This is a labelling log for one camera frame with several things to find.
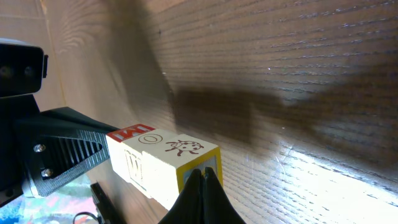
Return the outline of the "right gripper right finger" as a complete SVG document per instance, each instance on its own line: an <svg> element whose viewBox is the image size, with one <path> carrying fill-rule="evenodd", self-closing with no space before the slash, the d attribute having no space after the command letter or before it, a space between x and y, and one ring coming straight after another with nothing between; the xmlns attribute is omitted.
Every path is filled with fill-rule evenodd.
<svg viewBox="0 0 398 224"><path fill-rule="evenodd" d="M202 183L203 221L206 224L245 224L233 208L214 170L205 167Z"/></svg>

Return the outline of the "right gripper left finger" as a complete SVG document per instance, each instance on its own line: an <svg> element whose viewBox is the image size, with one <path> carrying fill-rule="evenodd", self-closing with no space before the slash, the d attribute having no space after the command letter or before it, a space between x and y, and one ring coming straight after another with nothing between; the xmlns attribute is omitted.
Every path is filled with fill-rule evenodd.
<svg viewBox="0 0 398 224"><path fill-rule="evenodd" d="M159 224L203 223L202 180L200 169L194 169L174 205Z"/></svg>

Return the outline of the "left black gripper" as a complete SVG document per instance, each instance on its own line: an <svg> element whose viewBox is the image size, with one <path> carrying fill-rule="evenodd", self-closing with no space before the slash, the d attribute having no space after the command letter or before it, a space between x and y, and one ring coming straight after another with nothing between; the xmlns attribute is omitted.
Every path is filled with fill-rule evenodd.
<svg viewBox="0 0 398 224"><path fill-rule="evenodd" d="M69 107L39 112L33 95L1 99L2 207L22 192L46 197L109 159L106 135L114 126Z"/></svg>

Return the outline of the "white ladybug block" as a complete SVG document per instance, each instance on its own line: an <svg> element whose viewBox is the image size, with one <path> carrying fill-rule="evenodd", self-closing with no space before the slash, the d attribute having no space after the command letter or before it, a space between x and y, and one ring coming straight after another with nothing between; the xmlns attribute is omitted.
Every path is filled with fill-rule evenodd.
<svg viewBox="0 0 398 224"><path fill-rule="evenodd" d="M211 167L223 183L221 149L216 144L178 135L164 143L162 163L153 172L148 192L165 209L170 210L194 169L205 172Z"/></svg>

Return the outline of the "white block green side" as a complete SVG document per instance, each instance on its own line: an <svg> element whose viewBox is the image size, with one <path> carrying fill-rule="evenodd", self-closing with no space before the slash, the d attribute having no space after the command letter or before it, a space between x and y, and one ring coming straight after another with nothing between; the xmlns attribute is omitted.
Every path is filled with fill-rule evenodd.
<svg viewBox="0 0 398 224"><path fill-rule="evenodd" d="M123 179L142 179L142 149L138 138L153 130L154 128L144 124L135 124L106 135L113 171Z"/></svg>

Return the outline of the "yellow block letter O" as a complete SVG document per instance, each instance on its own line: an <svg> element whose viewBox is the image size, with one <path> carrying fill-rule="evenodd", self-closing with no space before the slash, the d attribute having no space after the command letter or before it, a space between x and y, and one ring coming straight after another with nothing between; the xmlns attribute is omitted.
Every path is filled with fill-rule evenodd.
<svg viewBox="0 0 398 224"><path fill-rule="evenodd" d="M153 172L162 163L162 153L164 152L164 143L166 140L176 137L177 134L163 129L154 129L148 133L140 135L138 138L139 146L142 149L141 171L142 179L139 181L129 180L134 186L145 192L148 191Z"/></svg>

